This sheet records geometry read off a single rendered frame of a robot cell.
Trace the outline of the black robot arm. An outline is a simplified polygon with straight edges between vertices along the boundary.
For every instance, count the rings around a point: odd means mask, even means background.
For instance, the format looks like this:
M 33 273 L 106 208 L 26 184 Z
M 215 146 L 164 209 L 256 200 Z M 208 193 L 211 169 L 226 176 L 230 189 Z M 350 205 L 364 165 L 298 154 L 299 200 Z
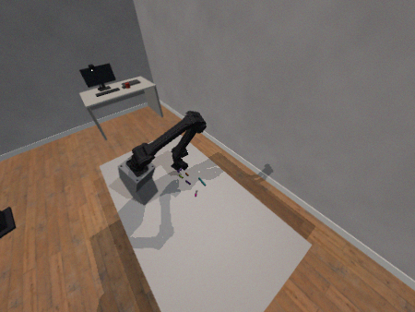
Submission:
M 142 143 L 141 145 L 134 147 L 132 149 L 132 159 L 128 160 L 126 164 L 133 171 L 133 173 L 139 177 L 148 171 L 148 167 L 146 165 L 150 164 L 152 160 L 155 159 L 154 155 L 156 155 L 160 149 L 169 144 L 175 138 L 179 137 L 185 131 L 178 145 L 172 148 L 172 159 L 174 160 L 175 167 L 182 167 L 185 171 L 188 167 L 188 163 L 184 162 L 182 158 L 188 155 L 186 147 L 195 136 L 196 132 L 199 134 L 205 130 L 207 127 L 206 124 L 207 123 L 200 113 L 188 111 L 183 120 L 155 139 L 153 142 L 149 144 Z

